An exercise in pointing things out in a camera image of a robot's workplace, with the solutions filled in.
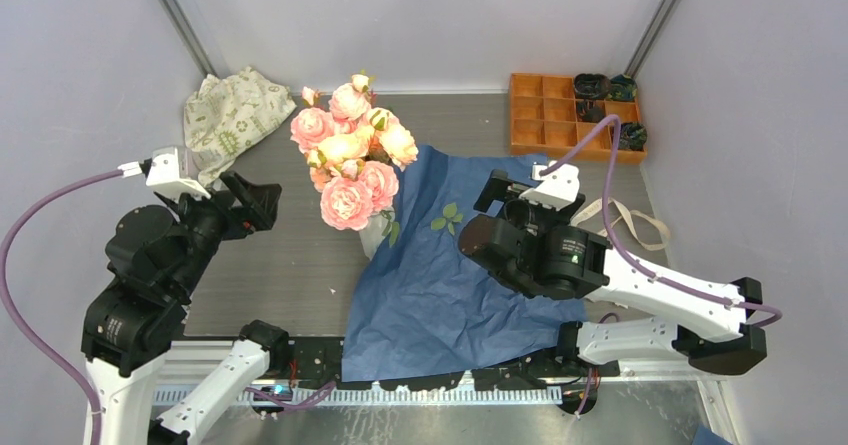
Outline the blue wrapping paper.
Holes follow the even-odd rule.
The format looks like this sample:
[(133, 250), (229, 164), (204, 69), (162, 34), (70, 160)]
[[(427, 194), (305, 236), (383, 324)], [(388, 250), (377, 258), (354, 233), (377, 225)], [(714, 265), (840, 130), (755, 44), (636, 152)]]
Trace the blue wrapping paper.
[(584, 322), (581, 300), (527, 298), (464, 257), (458, 231), (435, 228), (446, 206), (466, 225), (490, 173), (529, 182), (541, 155), (458, 157), (432, 146), (400, 174), (399, 235), (362, 272), (343, 345), (345, 381), (441, 375), (495, 365), (556, 344), (564, 322)]

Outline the beige printed ribbon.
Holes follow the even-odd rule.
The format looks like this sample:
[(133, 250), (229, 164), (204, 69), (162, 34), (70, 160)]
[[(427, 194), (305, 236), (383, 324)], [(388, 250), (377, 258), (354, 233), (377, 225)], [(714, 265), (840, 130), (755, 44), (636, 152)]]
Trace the beige printed ribbon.
[[(623, 222), (626, 225), (627, 230), (630, 232), (631, 236), (643, 249), (647, 251), (656, 252), (666, 249), (671, 238), (671, 231), (664, 222), (650, 215), (647, 215), (639, 210), (631, 210), (623, 203), (618, 200), (615, 200), (614, 198), (610, 198), (607, 205), (614, 206), (619, 213), (619, 215), (610, 222), (610, 225), (612, 227), (619, 224), (620, 222)], [(596, 199), (590, 204), (586, 205), (576, 215), (574, 215), (572, 217), (571, 224), (577, 226), (601, 214), (602, 200)], [(641, 219), (645, 221), (648, 225), (653, 227), (657, 231), (660, 241), (658, 243), (648, 243), (644, 241), (637, 232), (635, 226), (636, 219)]]

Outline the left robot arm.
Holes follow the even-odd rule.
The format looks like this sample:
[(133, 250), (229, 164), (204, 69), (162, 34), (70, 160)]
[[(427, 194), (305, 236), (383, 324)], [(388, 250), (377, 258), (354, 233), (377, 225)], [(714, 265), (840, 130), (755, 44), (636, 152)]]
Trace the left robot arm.
[(192, 392), (152, 412), (167, 353), (220, 245), (276, 222), (279, 185), (235, 172), (222, 180), (205, 198), (181, 194), (128, 212), (106, 245), (113, 278), (87, 309), (81, 346), (98, 399), (90, 431), (101, 444), (198, 444), (255, 380), (290, 368), (288, 333), (254, 320)]

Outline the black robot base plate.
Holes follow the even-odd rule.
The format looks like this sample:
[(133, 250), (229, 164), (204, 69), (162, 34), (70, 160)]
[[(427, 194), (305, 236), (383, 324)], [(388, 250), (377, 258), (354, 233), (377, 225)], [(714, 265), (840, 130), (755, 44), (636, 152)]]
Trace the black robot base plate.
[[(308, 389), (317, 389), (333, 381), (338, 390), (365, 390), (366, 381), (342, 379), (343, 351), (344, 342), (340, 337), (295, 337), (289, 341), (288, 361), (283, 365), (273, 364), (261, 377)], [(541, 390), (548, 386), (583, 385), (588, 374), (586, 365), (568, 361), (556, 349), (547, 348), (480, 369), (385, 380), (378, 386), (385, 391), (396, 391), (402, 386), (413, 392), (453, 390), (459, 387), (462, 379), (468, 378), (474, 391)]]

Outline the pink flower bouquet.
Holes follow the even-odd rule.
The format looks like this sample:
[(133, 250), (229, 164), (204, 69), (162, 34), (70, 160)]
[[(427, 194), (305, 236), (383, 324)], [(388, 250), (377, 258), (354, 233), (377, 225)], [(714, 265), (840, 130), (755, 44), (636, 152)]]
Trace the pink flower bouquet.
[(400, 190), (397, 170), (379, 161), (353, 160), (341, 169), (318, 170), (314, 185), (320, 193), (323, 222), (338, 231), (353, 231), (365, 238), (373, 235), (377, 218), (390, 212)]

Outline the pink flower stem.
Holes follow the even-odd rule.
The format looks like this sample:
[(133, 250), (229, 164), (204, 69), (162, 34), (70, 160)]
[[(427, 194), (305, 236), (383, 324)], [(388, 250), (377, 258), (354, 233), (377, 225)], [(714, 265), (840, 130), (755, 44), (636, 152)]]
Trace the pink flower stem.
[(319, 106), (320, 93), (303, 87), (301, 98), (306, 105), (291, 121), (291, 140), (302, 154), (316, 148), (324, 139), (336, 134), (332, 115)]
[(375, 129), (375, 139), (394, 165), (401, 170), (414, 163), (418, 147), (411, 132), (390, 110), (373, 108), (366, 113), (368, 124)]
[(336, 119), (357, 121), (371, 109), (372, 102), (370, 77), (362, 73), (354, 74), (348, 83), (332, 92), (329, 111)]

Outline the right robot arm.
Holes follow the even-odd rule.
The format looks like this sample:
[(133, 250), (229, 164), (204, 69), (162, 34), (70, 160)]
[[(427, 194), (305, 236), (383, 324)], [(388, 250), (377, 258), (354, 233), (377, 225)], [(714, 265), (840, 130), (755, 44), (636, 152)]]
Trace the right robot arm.
[(642, 261), (610, 236), (571, 223), (584, 203), (575, 168), (520, 183), (491, 172), (462, 229), (459, 251), (500, 285), (528, 298), (586, 299), (635, 307), (646, 318), (565, 322), (555, 361), (567, 375), (619, 360), (680, 360), (698, 371), (739, 376), (767, 356), (765, 331), (749, 323), (759, 281), (711, 282)]

